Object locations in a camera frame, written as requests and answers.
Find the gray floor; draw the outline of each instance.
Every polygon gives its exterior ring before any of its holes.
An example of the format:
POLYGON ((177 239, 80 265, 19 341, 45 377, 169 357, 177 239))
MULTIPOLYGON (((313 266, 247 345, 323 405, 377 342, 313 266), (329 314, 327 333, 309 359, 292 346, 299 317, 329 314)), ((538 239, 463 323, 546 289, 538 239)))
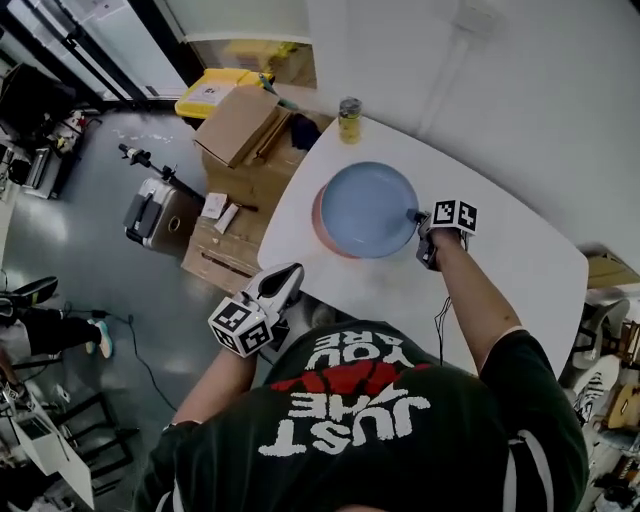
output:
MULTIPOLYGON (((55 305, 70 301, 76 309, 134 315, 139 353, 177 406, 219 350, 206 319, 223 292, 182 270, 178 260, 127 240, 122 227, 127 207, 153 173, 122 160, 117 146, 151 151, 156 164, 178 164, 179 177, 204 192, 200 152, 191 141, 193 130, 173 115, 109 114, 102 119, 102 126, 91 128, 82 160, 57 201, 18 198, 4 257, 9 288, 55 275, 60 279, 55 305)), ((98 501, 102 510, 129 510, 133 473, 140 473, 172 411, 135 359, 129 328, 114 320, 108 324, 113 359, 75 348, 65 353, 62 369, 49 369, 36 382, 45 394, 63 383, 74 401, 104 390, 119 423, 141 429, 131 443, 137 460, 126 482, 98 501)))

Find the blue plate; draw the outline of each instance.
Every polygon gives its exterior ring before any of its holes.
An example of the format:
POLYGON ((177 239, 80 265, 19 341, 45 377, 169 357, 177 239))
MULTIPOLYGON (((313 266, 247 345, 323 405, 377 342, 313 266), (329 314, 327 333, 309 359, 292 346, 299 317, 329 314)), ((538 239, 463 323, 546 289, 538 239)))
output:
POLYGON ((418 210, 415 190, 402 174, 379 162, 359 162, 336 174, 322 195, 322 223, 338 248, 358 258, 382 258, 409 241, 418 210))

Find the cardboard box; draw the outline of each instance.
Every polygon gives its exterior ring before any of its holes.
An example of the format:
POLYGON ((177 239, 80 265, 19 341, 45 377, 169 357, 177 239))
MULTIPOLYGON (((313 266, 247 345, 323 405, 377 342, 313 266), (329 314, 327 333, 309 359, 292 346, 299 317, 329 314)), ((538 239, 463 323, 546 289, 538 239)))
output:
POLYGON ((587 288, 589 289, 640 283, 640 276, 609 252, 591 256, 588 262, 587 288))
MULTIPOLYGON (((287 113, 286 109, 278 111, 279 118, 287 113)), ((309 117, 321 131, 332 120, 319 114, 309 117)), ((240 208, 224 234, 213 228, 216 220, 200 217, 182 262, 182 268, 230 294, 244 289, 251 277, 262 270, 258 265, 260 244, 282 194, 307 154, 291 145, 291 133, 286 125, 285 120, 271 138, 265 138, 265 144, 255 146, 257 155, 258 147, 271 145, 268 158, 259 165, 247 156, 244 163, 231 169, 210 153, 203 151, 202 154, 207 192, 227 194, 234 203, 258 208, 257 212, 240 208)))
POLYGON ((274 149, 282 133, 289 126, 291 112, 278 105, 276 107, 276 113, 276 118, 273 123, 271 123, 271 126, 267 128, 256 145, 247 153, 243 162, 245 165, 264 165, 269 153, 274 149))
POLYGON ((261 87, 234 88, 204 120, 194 141, 228 167, 236 167, 279 115, 278 97, 261 87))

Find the suitcase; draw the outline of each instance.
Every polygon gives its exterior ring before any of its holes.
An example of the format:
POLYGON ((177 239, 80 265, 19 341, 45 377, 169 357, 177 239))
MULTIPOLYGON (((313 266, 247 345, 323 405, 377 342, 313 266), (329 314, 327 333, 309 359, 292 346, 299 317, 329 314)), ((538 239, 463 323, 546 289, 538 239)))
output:
POLYGON ((124 220, 127 238, 152 251, 182 257, 202 203, 158 178, 148 178, 124 220))

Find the pink bowl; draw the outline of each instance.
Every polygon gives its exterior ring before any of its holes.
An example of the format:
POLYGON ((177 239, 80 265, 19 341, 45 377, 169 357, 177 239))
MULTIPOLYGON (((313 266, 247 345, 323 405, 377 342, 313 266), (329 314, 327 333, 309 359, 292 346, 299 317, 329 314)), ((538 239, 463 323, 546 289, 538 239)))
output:
POLYGON ((322 222, 322 195, 324 194, 326 188, 326 185, 322 187, 316 194, 316 198, 313 200, 313 207, 311 208, 311 223, 313 224, 313 230, 316 232, 316 236, 322 242, 322 245, 324 245, 330 251, 335 252, 336 254, 344 258, 349 258, 352 260, 360 259, 338 249, 338 246, 331 239, 329 233, 327 232, 327 229, 324 227, 324 223, 322 222))

